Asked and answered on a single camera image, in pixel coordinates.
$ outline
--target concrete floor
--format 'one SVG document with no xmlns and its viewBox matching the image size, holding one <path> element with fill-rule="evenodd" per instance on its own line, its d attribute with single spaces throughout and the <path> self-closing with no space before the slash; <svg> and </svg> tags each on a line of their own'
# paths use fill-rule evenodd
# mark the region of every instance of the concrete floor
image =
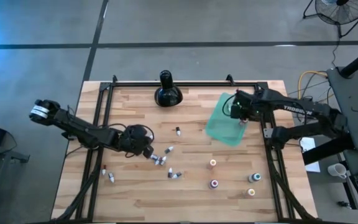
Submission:
<svg viewBox="0 0 358 224">
<path fill-rule="evenodd" d="M 99 42 L 335 41 L 334 26 L 301 19 L 307 3 L 110 0 Z M 90 44 L 101 5 L 102 0 L 0 0 L 0 44 Z M 358 26 L 343 40 L 357 41 Z M 169 69 L 177 80 L 223 80 L 229 73 L 236 80 L 284 80 L 291 92 L 302 72 L 332 67 L 334 48 L 98 49 L 90 80 L 112 75 L 155 80 Z M 12 164 L 9 170 L 0 192 L 0 223 L 50 218 L 67 141 L 59 129 L 30 122 L 28 114 L 38 98 L 75 108 L 89 54 L 89 49 L 0 50 L 0 127 L 15 136 L 16 151 L 31 154 L 28 164 Z M 339 46 L 336 55 L 336 65 L 346 65 L 358 56 L 358 45 Z M 316 77 L 312 84 L 322 81 Z M 328 88 L 325 83 L 306 95 L 320 100 Z M 358 211 L 336 206 L 346 200 L 340 187 L 312 182 L 311 187 L 320 218 L 358 223 Z"/>
</svg>

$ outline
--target black bottle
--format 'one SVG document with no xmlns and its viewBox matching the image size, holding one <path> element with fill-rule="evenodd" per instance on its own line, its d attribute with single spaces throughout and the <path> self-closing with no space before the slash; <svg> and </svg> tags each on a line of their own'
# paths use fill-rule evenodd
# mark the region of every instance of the black bottle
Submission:
<svg viewBox="0 0 358 224">
<path fill-rule="evenodd" d="M 159 106 L 175 106 L 183 100 L 180 89 L 173 84 L 172 74 L 168 70 L 160 73 L 161 87 L 154 93 L 154 100 Z"/>
</svg>

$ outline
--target wooden tabletop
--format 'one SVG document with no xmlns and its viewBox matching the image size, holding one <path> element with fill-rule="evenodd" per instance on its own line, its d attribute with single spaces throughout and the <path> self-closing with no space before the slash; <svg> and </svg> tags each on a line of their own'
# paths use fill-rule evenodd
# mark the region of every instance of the wooden tabletop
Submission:
<svg viewBox="0 0 358 224">
<path fill-rule="evenodd" d="M 267 81 L 271 89 L 285 93 L 283 81 Z M 100 82 L 85 82 L 76 115 L 93 121 Z M 94 222 L 272 222 L 277 220 L 272 187 L 266 162 L 260 123 L 250 122 L 240 145 L 228 146 L 211 139 L 205 126 L 224 92 L 237 87 L 181 87 L 183 101 L 161 108 L 154 102 L 155 87 L 115 87 L 109 123 L 144 124 L 155 133 L 152 146 L 163 156 L 173 146 L 164 166 L 155 166 L 143 156 L 127 159 L 123 152 L 105 149 L 103 164 L 113 172 L 115 183 L 101 176 L 94 211 Z M 242 87 L 253 93 L 252 87 Z M 102 106 L 100 124 L 103 119 Z M 278 126 L 293 126 L 291 113 L 275 111 Z M 175 127 L 181 129 L 177 136 Z M 71 142 L 68 152 L 79 146 Z M 313 196 L 299 147 L 286 146 L 283 157 L 292 192 L 307 211 L 316 216 Z M 86 158 L 86 149 L 65 160 L 52 218 L 63 213 L 78 193 Z M 215 159 L 213 170 L 206 168 Z M 168 179 L 168 169 L 182 172 L 179 179 Z M 260 173 L 262 180 L 249 183 L 250 174 Z M 217 189 L 209 181 L 219 181 Z M 254 189 L 253 198 L 242 192 Z M 287 210 L 280 194 L 285 217 Z M 86 216 L 86 198 L 84 216 Z"/>
</svg>

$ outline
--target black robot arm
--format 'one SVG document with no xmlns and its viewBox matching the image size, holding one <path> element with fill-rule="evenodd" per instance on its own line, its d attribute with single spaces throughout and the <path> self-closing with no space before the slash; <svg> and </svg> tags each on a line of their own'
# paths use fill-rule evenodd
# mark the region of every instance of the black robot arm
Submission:
<svg viewBox="0 0 358 224">
<path fill-rule="evenodd" d="M 106 147 L 114 151 L 142 154 L 149 158 L 153 148 L 145 126 L 136 124 L 121 131 L 111 127 L 98 127 L 70 114 L 68 110 L 60 108 L 55 101 L 36 100 L 31 110 L 30 119 L 46 126 L 54 125 L 65 132 L 62 136 L 68 139 L 76 136 L 78 141 L 88 149 Z"/>
<path fill-rule="evenodd" d="M 283 149 L 290 139 L 323 134 L 329 138 L 338 138 L 346 133 L 346 117 L 337 109 L 327 104 L 316 103 L 311 100 L 299 100 L 283 96 L 275 90 L 258 90 L 254 94 L 237 90 L 231 106 L 231 118 L 260 121 L 263 113 L 274 110 L 287 110 L 294 113 L 312 116 L 317 123 L 305 124 L 293 128 L 264 129 L 266 138 L 270 138 L 272 146 Z"/>
</svg>

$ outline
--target white mug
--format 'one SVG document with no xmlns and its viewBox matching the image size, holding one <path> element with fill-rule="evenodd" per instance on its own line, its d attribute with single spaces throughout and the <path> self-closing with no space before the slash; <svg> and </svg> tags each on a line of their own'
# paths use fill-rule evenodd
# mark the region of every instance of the white mug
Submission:
<svg viewBox="0 0 358 224">
<path fill-rule="evenodd" d="M 334 164 L 328 167 L 328 173 L 334 177 L 346 178 L 346 167 L 342 164 Z"/>
</svg>

